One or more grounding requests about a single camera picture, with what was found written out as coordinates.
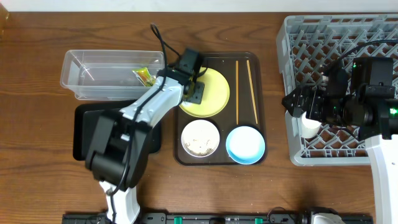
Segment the white cup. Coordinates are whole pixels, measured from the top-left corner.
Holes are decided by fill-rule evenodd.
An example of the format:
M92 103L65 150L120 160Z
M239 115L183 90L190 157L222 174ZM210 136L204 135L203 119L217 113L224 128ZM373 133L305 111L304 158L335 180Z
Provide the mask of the white cup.
M318 134L321 127L321 122L307 118L307 113L304 112L300 117L301 137L313 138Z

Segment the white bowl with crumbs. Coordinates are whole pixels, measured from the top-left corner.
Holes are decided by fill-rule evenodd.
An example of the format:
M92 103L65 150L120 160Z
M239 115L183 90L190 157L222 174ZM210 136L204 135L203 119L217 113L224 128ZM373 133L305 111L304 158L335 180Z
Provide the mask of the white bowl with crumbs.
M220 132L210 121L197 119L188 123L181 133L183 149L191 156L203 158L213 154L220 143Z

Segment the green orange snack wrapper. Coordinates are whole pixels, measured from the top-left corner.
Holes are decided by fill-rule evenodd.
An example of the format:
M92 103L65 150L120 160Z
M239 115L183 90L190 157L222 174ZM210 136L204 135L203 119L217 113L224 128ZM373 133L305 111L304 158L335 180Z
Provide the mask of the green orange snack wrapper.
M147 67L133 69L132 72L144 86L150 87L155 84L155 77L150 74Z

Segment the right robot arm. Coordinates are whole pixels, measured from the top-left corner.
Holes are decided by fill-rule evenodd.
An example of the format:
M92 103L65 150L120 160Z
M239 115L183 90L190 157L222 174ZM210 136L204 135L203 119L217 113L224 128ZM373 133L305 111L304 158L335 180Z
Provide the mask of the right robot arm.
M397 99L393 60L360 57L351 73L336 64L328 69L325 90L298 86L282 105L296 118L332 126L358 127L373 174L377 223L397 223Z

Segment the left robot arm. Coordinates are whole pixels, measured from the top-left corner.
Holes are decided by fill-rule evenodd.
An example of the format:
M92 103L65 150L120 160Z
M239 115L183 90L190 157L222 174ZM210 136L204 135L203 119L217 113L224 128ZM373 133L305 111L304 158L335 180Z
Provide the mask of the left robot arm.
M202 91L196 80L205 72L205 68L189 73L164 68L137 101L119 111L105 110L99 116L85 167L104 190L110 223L136 221L141 210L136 186L147 165L152 130L168 111Z

